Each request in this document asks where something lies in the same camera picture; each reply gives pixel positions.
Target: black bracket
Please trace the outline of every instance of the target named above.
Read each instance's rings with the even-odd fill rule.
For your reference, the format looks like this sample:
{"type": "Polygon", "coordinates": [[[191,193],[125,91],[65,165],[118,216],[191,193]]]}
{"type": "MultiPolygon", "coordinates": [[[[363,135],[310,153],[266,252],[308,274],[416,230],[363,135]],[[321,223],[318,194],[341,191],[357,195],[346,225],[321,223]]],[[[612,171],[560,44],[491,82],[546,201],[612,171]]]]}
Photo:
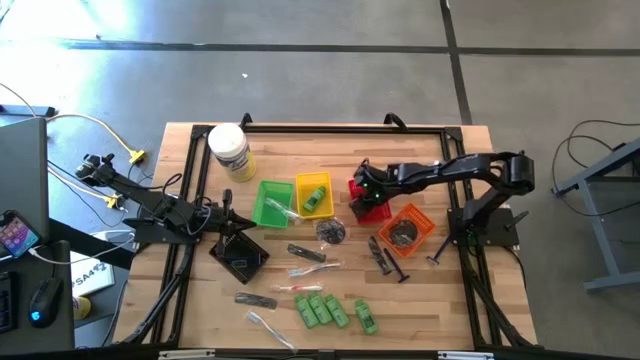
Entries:
{"type": "Polygon", "coordinates": [[[402,119],[400,119],[400,117],[394,113],[387,113],[387,115],[384,116],[384,121],[382,123],[384,125],[391,125],[393,123],[398,125],[398,127],[402,131],[409,130],[407,128],[407,125],[404,124],[404,121],[402,121],[402,119]]]}
{"type": "Polygon", "coordinates": [[[491,213],[484,231],[469,233],[462,221],[463,209],[449,209],[447,219],[454,244],[458,246],[515,246],[520,244],[517,231],[509,231],[513,224],[511,209],[499,208],[491,213]]]}
{"type": "Polygon", "coordinates": [[[211,130],[211,126],[209,125],[193,125],[191,128],[191,140],[196,140],[199,137],[206,135],[209,130],[211,130]]]}
{"type": "Polygon", "coordinates": [[[462,142],[462,128],[460,128],[459,126],[445,127],[444,132],[456,141],[462,142]]]}
{"type": "Polygon", "coordinates": [[[247,128],[247,124],[252,122],[253,122],[253,119],[251,118],[251,114],[244,113],[244,116],[242,117],[242,121],[240,121],[240,129],[244,131],[247,128]]]}

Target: white lid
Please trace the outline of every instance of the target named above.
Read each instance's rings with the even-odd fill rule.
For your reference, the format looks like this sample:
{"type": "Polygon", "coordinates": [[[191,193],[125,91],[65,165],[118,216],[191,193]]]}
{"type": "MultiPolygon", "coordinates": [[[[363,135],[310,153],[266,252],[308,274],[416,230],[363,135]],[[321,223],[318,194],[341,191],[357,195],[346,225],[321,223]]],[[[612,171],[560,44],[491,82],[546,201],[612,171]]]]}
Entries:
{"type": "Polygon", "coordinates": [[[236,124],[217,125],[209,133],[209,147],[217,156],[231,158],[238,155],[247,143],[244,132],[236,124]]]}

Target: green bottle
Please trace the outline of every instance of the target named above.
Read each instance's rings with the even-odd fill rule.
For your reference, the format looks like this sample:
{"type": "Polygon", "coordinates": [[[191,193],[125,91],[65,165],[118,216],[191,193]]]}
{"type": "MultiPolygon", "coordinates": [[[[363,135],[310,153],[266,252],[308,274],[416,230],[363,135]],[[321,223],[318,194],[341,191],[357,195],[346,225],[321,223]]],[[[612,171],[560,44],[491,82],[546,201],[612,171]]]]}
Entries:
{"type": "Polygon", "coordinates": [[[331,314],[329,314],[329,310],[327,310],[327,306],[322,301],[322,297],[318,296],[316,293],[309,294],[309,305],[313,309],[313,312],[318,317],[320,324],[327,325],[331,322],[331,314]]]}
{"type": "Polygon", "coordinates": [[[318,318],[316,317],[316,314],[313,313],[311,305],[309,305],[309,301],[302,297],[302,295],[296,296],[296,308],[298,308],[298,312],[300,313],[300,316],[302,316],[302,321],[304,321],[307,329],[311,329],[318,325],[318,318]]]}
{"type": "Polygon", "coordinates": [[[327,295],[325,301],[327,302],[327,309],[331,312],[331,316],[333,316],[336,325],[338,325],[339,328],[349,325],[349,316],[344,312],[340,301],[334,298],[333,295],[327,295]]]}
{"type": "Polygon", "coordinates": [[[304,203],[302,207],[308,212],[313,212],[316,206],[318,206],[318,204],[320,203],[320,200],[322,200],[326,194],[327,188],[324,186],[320,186],[313,191],[313,193],[309,197],[309,200],[307,200],[307,202],[304,203]]]}
{"type": "Polygon", "coordinates": [[[375,334],[378,331],[378,324],[376,324],[376,320],[369,310],[369,305],[364,300],[356,300],[356,315],[358,315],[362,328],[367,335],[375,334]]]}

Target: green bin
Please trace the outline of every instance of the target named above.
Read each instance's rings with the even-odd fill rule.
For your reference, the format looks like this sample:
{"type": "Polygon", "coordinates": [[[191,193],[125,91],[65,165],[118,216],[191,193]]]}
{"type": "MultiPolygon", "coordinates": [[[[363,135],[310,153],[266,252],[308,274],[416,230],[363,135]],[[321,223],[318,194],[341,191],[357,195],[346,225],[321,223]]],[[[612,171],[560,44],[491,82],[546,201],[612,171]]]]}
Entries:
{"type": "Polygon", "coordinates": [[[290,209],[293,201],[293,192],[293,184],[262,180],[251,220],[261,226],[286,228],[289,225],[289,219],[274,207],[266,205],[265,199],[271,198],[290,209]]]}

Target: concrete floor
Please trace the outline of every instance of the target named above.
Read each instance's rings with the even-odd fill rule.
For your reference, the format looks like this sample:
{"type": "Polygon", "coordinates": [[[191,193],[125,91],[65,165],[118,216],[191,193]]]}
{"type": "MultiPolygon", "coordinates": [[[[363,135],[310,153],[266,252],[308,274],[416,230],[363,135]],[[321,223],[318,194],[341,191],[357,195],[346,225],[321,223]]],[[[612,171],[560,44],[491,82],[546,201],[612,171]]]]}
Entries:
{"type": "MultiPolygon", "coordinates": [[[[100,33],[104,40],[151,42],[446,46],[438,0],[51,3],[18,0],[5,17],[0,39],[14,42],[0,45],[0,81],[34,104],[104,119],[129,144],[149,151],[146,172],[153,171],[169,121],[239,121],[248,111],[256,121],[379,123],[393,111],[407,123],[461,123],[446,54],[66,50],[34,41],[100,33]],[[47,26],[34,26],[38,19],[47,26]]],[[[631,0],[449,3],[459,46],[640,48],[634,16],[640,3],[631,0]]],[[[473,123],[489,126],[496,150],[525,149],[536,160],[536,191],[510,203],[531,213],[518,225],[520,255],[538,339],[550,349],[640,354],[640,286],[584,292],[583,281],[605,274],[595,236],[588,219],[548,191],[553,152],[577,122],[638,121],[637,60],[460,57],[473,123]]],[[[0,94],[0,103],[9,99],[0,94]]],[[[639,130],[583,131],[615,146],[639,130]]],[[[60,120],[49,136],[50,158],[66,169],[86,152],[115,152],[119,170],[127,170],[127,154],[95,124],[60,120]]],[[[576,141],[581,160],[606,154],[589,145],[576,141]]],[[[579,168],[562,152],[557,169],[564,179],[579,168]]],[[[68,190],[54,181],[50,188],[52,217],[87,232],[105,228],[68,190]]],[[[579,198],[569,200],[580,205],[579,198]]]]}

